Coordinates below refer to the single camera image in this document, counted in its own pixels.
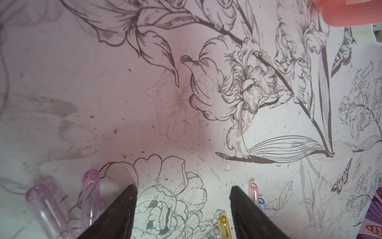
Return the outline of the pink transparent pencil cap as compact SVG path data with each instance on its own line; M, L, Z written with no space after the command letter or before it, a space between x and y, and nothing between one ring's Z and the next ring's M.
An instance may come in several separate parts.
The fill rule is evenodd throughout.
M82 231L88 229L99 215L100 175L95 169L84 174L82 180Z

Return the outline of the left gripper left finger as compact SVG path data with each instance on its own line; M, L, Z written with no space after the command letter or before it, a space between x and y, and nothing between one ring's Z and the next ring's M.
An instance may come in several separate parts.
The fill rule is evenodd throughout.
M137 188L131 184L113 201L79 239L130 239L137 203Z

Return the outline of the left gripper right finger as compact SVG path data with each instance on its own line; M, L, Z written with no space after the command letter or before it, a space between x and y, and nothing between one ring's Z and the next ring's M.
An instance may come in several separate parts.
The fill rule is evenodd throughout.
M229 199L238 239L289 239L240 187L231 188Z

